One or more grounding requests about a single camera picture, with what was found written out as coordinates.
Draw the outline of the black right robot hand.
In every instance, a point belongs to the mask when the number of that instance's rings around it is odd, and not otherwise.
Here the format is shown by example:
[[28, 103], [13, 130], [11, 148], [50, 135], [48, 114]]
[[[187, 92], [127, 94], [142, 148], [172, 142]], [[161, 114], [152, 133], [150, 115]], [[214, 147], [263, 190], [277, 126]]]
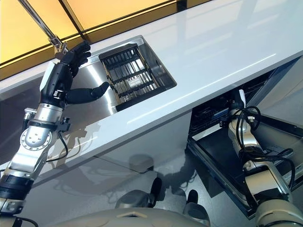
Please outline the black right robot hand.
[[243, 89], [235, 89], [232, 91], [232, 99], [230, 109], [243, 109], [246, 107], [246, 98]]

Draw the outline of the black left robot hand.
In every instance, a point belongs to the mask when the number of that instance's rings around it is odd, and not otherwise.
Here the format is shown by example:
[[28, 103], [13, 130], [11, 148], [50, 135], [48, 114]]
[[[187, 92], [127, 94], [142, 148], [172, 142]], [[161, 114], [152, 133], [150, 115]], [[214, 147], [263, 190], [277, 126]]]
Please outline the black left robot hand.
[[109, 88], [108, 82], [103, 82], [96, 88], [71, 89], [79, 67], [87, 63], [90, 56], [90, 44], [87, 41], [68, 51], [60, 62], [54, 65], [45, 85], [42, 86], [40, 103], [64, 109], [66, 105], [84, 104], [101, 98]]

